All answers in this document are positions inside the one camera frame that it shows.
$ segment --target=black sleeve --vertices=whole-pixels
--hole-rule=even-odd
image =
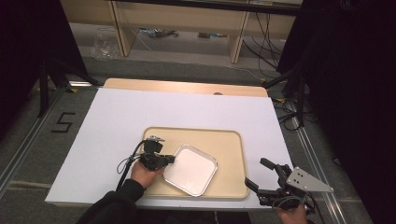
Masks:
[[[143,187],[132,179],[126,179],[117,191],[110,191],[105,197],[93,204],[78,220],[85,223],[133,223],[136,217],[135,202],[143,196]]]

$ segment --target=floor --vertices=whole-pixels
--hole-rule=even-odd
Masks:
[[[201,38],[196,33],[185,32],[178,32],[178,36],[170,35],[158,38],[149,38],[146,35],[139,34],[139,38],[134,43],[128,57],[121,58],[116,52],[109,56],[112,59],[107,57],[97,60],[98,56],[95,55],[94,47],[95,38],[98,34],[114,38],[113,28],[82,24],[71,24],[71,27],[90,73],[102,80],[112,76],[128,77],[127,74],[133,68],[125,65],[127,63],[146,63],[148,65],[146,70],[135,71],[136,75],[142,76],[142,78],[150,78],[150,76],[143,76],[151,74],[151,72],[152,74],[161,73],[158,69],[169,72],[174,67],[185,69],[187,65],[196,65],[200,69],[206,69],[207,65],[225,69],[225,74],[230,75],[228,77],[224,75],[217,79],[217,82],[232,80],[234,82],[241,81],[246,85],[260,85],[263,80],[271,80],[279,76],[272,66],[260,61],[256,55],[248,50],[247,46],[241,48],[238,63],[232,64],[230,63],[225,37]],[[262,38],[253,39],[247,36],[245,41],[256,52],[260,51]],[[282,49],[285,43],[284,40],[272,40],[272,42],[277,49]],[[269,51],[264,50],[262,55],[270,63],[275,63]],[[115,61],[117,61],[117,67],[111,67],[115,65],[110,63]],[[161,67],[152,66],[159,63],[161,63]],[[117,74],[111,74],[109,71],[117,71]],[[183,78],[196,80],[200,76],[205,77],[204,74],[195,74],[195,77]],[[280,83],[268,90],[269,95],[274,98],[281,98],[280,92],[283,85],[284,83]],[[81,89],[79,92],[80,98],[76,98],[72,94],[57,96],[59,93],[52,91],[53,110],[67,111],[73,106],[77,106],[81,110],[88,111],[89,105],[84,104],[84,102],[86,99],[94,97],[95,90],[88,88]],[[73,137],[66,135],[63,138],[51,139],[51,141],[40,139],[45,134],[50,133],[51,128],[47,128],[48,124],[56,123],[58,117],[53,116],[48,116],[45,121],[41,120],[43,127],[38,127],[40,133],[31,133],[32,127],[39,125],[36,118],[38,102],[39,95],[37,86],[35,86],[32,89],[30,100],[26,102],[6,138],[0,143],[0,172],[5,171],[12,165],[9,162],[15,161],[13,160],[14,155],[21,152],[22,148],[30,148],[25,156],[20,159],[19,165],[14,166],[15,175],[12,176],[9,185],[6,186],[7,190],[0,195],[0,223],[26,223],[27,220],[30,223],[73,223],[86,209],[58,208],[43,202],[52,183],[51,179],[56,176],[59,166],[62,165],[54,158],[64,158],[67,155],[67,150],[62,148],[70,148]],[[287,101],[285,104],[275,104],[275,108],[276,113],[281,117],[289,113],[289,110],[294,109],[294,103]],[[305,111],[310,111],[309,104],[305,105]],[[83,115],[76,117],[75,123],[82,123],[83,119]],[[297,125],[295,119],[288,120],[280,125],[293,162],[310,174],[326,181],[335,189],[334,195],[331,196],[321,193],[314,194],[326,223],[372,223],[342,166],[332,161],[331,145],[321,131],[315,115],[307,113],[304,116],[304,124],[305,127],[298,131],[293,130]],[[72,126],[72,129],[77,132],[78,125]],[[56,150],[40,150],[40,148],[48,148],[49,146],[56,148]],[[276,215],[270,210],[249,212],[249,216],[253,224],[279,223]],[[321,223],[318,213],[311,215],[310,218],[316,223]]]

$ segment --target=beige tray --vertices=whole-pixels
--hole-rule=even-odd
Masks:
[[[239,133],[224,130],[179,129],[151,127],[143,139],[155,135],[165,139],[161,154],[174,155],[183,145],[190,145],[216,158],[218,169],[205,193],[200,197],[243,199],[248,196],[245,186],[246,166]],[[147,196],[190,197],[159,176],[145,192]]]

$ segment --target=person's left hand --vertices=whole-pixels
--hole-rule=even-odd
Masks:
[[[137,181],[144,189],[146,189],[151,186],[157,175],[163,174],[164,170],[165,168],[150,171],[146,169],[142,162],[137,161],[134,163],[134,167],[132,167],[131,179]]]

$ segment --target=gray carpet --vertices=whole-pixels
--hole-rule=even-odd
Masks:
[[[92,58],[84,58],[84,63],[90,75],[100,81],[105,81],[109,77],[127,77],[260,86],[261,83],[256,77],[264,77],[257,69],[249,69],[256,76],[254,77],[246,71],[198,64],[135,61],[126,63],[123,60],[98,62]],[[272,77],[277,76],[275,72],[268,72],[268,74]],[[74,76],[71,76],[70,79],[78,80]],[[279,97],[281,90],[282,84],[279,84],[269,90],[269,95]],[[40,135],[30,149],[20,170],[15,175],[14,182],[0,200],[0,223],[74,223],[86,209],[56,207],[52,204],[44,203],[48,187],[53,183],[59,172],[78,133],[78,128],[82,124],[96,94],[96,89],[94,88],[79,89],[77,93],[65,90],[60,91],[63,92],[62,97],[50,111]],[[5,169],[5,164],[10,160],[13,152],[15,152],[35,121],[35,116],[38,113],[37,95],[38,92],[33,91],[31,101],[26,103],[26,107],[18,115],[18,120],[14,122],[7,137],[1,143],[0,168],[2,170],[0,171]],[[75,115],[64,115],[63,118],[63,121],[72,122],[73,124],[67,133],[54,133],[53,131],[66,129],[67,125],[57,124],[63,112],[75,113]],[[282,116],[285,111],[282,108],[277,108],[276,113]],[[326,141],[325,135],[315,120],[315,116],[307,115],[304,118],[305,129],[318,154],[320,164],[335,189],[336,198],[342,205],[346,220],[348,223],[372,223],[346,173],[341,166],[332,162],[331,146]],[[286,123],[286,127],[288,126],[291,127],[289,121]],[[292,161],[308,173],[312,172],[297,132],[288,131],[283,125],[281,125],[281,128]],[[315,196],[326,223],[333,223],[321,194],[315,194]],[[272,211],[252,212],[250,213],[250,218],[253,224],[279,223]],[[309,218],[316,223],[321,223],[318,214],[311,215]]]

